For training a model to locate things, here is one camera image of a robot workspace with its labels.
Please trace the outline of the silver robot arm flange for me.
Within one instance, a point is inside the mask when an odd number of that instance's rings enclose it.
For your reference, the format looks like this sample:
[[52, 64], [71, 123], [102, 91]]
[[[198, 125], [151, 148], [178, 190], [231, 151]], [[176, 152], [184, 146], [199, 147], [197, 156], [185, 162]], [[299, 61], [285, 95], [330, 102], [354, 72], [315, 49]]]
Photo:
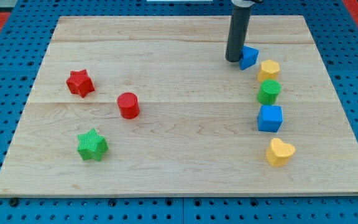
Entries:
[[261, 4], [264, 0], [231, 0], [232, 4], [237, 7], [252, 7], [254, 4]]

